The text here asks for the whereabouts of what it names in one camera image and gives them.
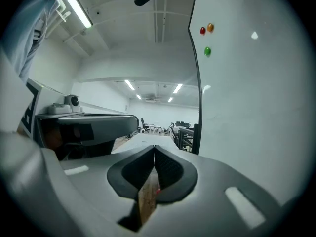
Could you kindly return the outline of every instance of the green magnet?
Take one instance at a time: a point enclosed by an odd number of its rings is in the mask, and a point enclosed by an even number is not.
[[[206,47],[205,50],[204,50],[204,54],[205,54],[206,56],[210,56],[210,55],[211,55],[211,48]]]

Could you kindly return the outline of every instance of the red object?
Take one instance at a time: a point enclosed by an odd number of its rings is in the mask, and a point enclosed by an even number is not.
[[[204,35],[205,33],[206,33],[206,29],[205,29],[205,27],[202,27],[201,28],[201,34]]]

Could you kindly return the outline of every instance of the ceiling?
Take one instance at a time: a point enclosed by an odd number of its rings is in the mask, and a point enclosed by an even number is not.
[[[144,6],[136,6],[134,0],[79,0],[93,26],[85,29],[67,0],[63,0],[71,15],[53,32],[81,58],[95,53],[111,52],[114,48],[140,44],[164,44],[170,41],[189,40],[188,24],[194,0],[151,0]],[[157,103],[198,106],[198,87],[184,85],[172,94],[176,84],[153,81],[131,81],[132,91],[121,81],[106,82],[131,99],[136,94],[155,99]]]
[[[164,82],[153,81],[131,81],[130,83],[135,90],[131,90],[124,81],[111,81],[107,82],[118,91],[123,93],[130,99],[140,101],[136,94],[140,95],[142,100],[150,99],[155,103],[181,105],[198,107],[198,87],[191,85],[183,85],[180,90],[173,94],[173,91],[177,87],[177,84],[170,84]],[[171,103],[168,103],[170,97],[173,97]]]

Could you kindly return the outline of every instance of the magnet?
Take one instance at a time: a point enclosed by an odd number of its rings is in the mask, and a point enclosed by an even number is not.
[[[211,55],[211,48],[206,47],[205,50],[204,50],[204,54],[205,54],[206,56],[210,56],[210,55]]]
[[[209,23],[209,24],[207,25],[207,30],[208,30],[210,33],[212,33],[212,32],[214,31],[214,25],[213,25],[212,23]]]
[[[205,27],[202,27],[201,28],[201,34],[204,35],[205,33],[206,33],[206,29],[205,29]]]

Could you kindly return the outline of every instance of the person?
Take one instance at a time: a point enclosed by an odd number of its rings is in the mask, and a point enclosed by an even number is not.
[[[23,0],[3,33],[0,42],[3,51],[24,83],[36,51],[45,39],[48,19],[57,6],[57,0]]]

